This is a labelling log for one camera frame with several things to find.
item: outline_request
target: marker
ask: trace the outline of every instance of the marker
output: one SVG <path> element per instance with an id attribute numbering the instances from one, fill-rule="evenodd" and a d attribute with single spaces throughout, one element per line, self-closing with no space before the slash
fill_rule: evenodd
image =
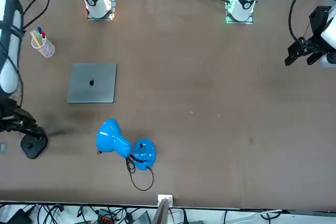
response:
<path id="1" fill-rule="evenodd" d="M 30 35 L 32 36 L 33 40 L 35 41 L 36 45 L 40 47 L 40 43 L 38 42 L 37 38 L 35 37 L 35 34 L 31 31 Z"/>
<path id="2" fill-rule="evenodd" d="M 36 38 L 42 40 L 42 35 L 37 30 L 33 30 L 33 33 L 35 34 Z"/>

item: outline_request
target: lamp base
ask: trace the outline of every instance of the lamp base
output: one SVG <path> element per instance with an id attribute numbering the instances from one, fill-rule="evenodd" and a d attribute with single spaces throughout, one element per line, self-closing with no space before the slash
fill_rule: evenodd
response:
<path id="1" fill-rule="evenodd" d="M 136 141 L 131 154 L 137 159 L 143 161 L 143 163 L 139 163 L 133 160 L 134 165 L 139 170 L 147 170 L 147 167 L 151 168 L 156 158 L 155 146 L 153 142 L 148 138 L 142 138 Z"/>

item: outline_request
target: white bracket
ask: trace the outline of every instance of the white bracket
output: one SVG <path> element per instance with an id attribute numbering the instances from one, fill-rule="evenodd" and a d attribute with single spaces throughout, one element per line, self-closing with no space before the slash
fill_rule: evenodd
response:
<path id="1" fill-rule="evenodd" d="M 168 207 L 173 207 L 173 195 L 159 194 L 157 196 L 157 203 L 158 203 L 158 205 L 160 204 L 160 202 L 163 199 L 167 199 L 168 200 L 168 203 L 169 203 Z"/>

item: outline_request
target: lamp shade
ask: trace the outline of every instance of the lamp shade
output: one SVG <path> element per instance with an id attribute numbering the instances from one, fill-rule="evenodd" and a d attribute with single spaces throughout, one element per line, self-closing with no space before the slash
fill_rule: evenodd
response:
<path id="1" fill-rule="evenodd" d="M 121 135 L 118 122 L 113 119 L 107 119 L 101 126 L 96 139 L 97 149 L 101 152 L 116 151 L 123 158 L 131 154 L 132 145 Z"/>

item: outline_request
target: pen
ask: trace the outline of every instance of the pen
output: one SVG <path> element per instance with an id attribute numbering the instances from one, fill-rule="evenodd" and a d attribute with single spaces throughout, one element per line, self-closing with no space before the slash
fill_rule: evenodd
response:
<path id="1" fill-rule="evenodd" d="M 40 47 L 41 45 L 40 45 L 40 43 L 38 42 L 38 40 L 37 40 L 37 38 L 36 38 L 36 36 L 35 36 L 35 34 L 34 34 L 33 31 L 30 32 L 30 35 L 32 36 L 32 38 L 33 38 L 33 40 L 35 41 L 36 45 L 37 45 L 38 47 Z"/>

